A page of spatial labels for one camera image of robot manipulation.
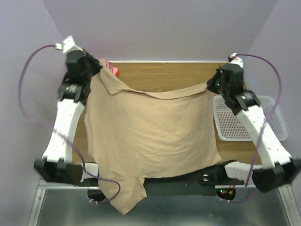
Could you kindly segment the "beige t shirt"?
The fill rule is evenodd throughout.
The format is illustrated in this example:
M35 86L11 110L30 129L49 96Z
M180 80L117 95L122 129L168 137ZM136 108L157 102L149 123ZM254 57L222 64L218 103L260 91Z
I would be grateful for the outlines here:
M170 178L222 161L207 84L143 92L107 68L95 75L86 104L88 152L99 187L121 214L147 196L146 178Z

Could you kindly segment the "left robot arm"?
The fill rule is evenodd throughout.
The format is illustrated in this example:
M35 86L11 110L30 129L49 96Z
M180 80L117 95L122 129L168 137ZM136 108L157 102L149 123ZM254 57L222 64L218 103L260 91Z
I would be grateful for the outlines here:
M72 162L72 144L80 116L88 96L94 75L102 68L99 61L85 50L66 53L67 72L58 89L57 114L49 144L34 169L47 182L78 185L83 178L81 164Z

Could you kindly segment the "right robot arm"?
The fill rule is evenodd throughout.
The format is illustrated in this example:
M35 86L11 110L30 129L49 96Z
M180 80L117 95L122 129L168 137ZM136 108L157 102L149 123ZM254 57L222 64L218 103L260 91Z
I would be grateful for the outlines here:
M233 161L216 172L217 180L226 184L232 179L252 181L256 188L266 193L291 183L301 171L301 160L294 159L282 146L267 123L267 116L258 97L244 89L243 67L226 64L216 70L207 82L209 91L219 94L226 106L246 128L256 146L261 165Z

